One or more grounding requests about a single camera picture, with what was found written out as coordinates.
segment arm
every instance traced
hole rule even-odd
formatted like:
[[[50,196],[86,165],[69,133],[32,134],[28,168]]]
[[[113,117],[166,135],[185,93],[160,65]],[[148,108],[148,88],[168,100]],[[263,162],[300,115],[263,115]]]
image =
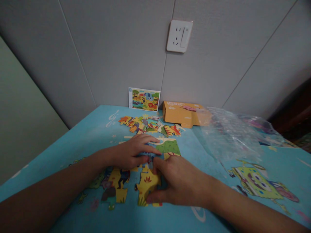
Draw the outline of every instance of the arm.
[[[135,157],[140,152],[161,152],[147,142],[159,142],[144,134],[129,141],[100,150],[0,203],[1,232],[47,231],[74,198],[107,166],[131,169],[146,163],[147,156]]]
[[[160,171],[168,188],[149,194],[147,203],[203,207],[225,218],[242,232],[309,232],[291,218],[201,172],[181,156],[171,156],[166,161],[154,158],[153,165],[153,173]]]

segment puzzle reference card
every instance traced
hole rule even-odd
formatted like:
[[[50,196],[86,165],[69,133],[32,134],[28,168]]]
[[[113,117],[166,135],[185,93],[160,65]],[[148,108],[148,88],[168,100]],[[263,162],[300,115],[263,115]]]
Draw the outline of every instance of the puzzle reference card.
[[[160,91],[129,87],[129,108],[157,112]]]

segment hand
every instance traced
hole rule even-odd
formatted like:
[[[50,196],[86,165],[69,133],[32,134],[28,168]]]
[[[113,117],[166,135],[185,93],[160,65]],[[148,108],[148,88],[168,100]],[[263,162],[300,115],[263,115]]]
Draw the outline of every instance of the hand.
[[[215,178],[201,172],[181,156],[167,160],[154,158],[153,173],[158,170],[168,182],[166,190],[156,190],[147,197],[147,203],[169,202],[174,205],[206,207]]]
[[[136,157],[141,152],[154,153],[161,155],[161,152],[152,146],[145,145],[148,142],[160,143],[158,139],[149,134],[136,134],[127,142],[114,147],[104,149],[108,156],[108,166],[116,166],[123,169],[132,169],[149,160],[148,156]]]

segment left hand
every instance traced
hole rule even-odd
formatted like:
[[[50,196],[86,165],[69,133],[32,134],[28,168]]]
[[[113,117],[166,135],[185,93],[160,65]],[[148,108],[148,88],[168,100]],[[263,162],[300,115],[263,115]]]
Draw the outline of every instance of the left hand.
[[[145,145],[148,142],[160,143],[160,140],[149,134],[136,134],[127,142],[110,147],[98,152],[108,157],[108,166],[116,166],[123,169],[132,169],[142,163],[148,162],[148,156],[136,157],[141,152],[161,155],[161,152],[152,146]]]

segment white outlet cover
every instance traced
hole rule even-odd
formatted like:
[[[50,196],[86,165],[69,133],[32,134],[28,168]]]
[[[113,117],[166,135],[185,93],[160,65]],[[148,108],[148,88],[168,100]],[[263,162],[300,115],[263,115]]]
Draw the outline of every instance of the white outlet cover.
[[[173,19],[169,27],[167,51],[184,53],[187,51],[193,22]]]

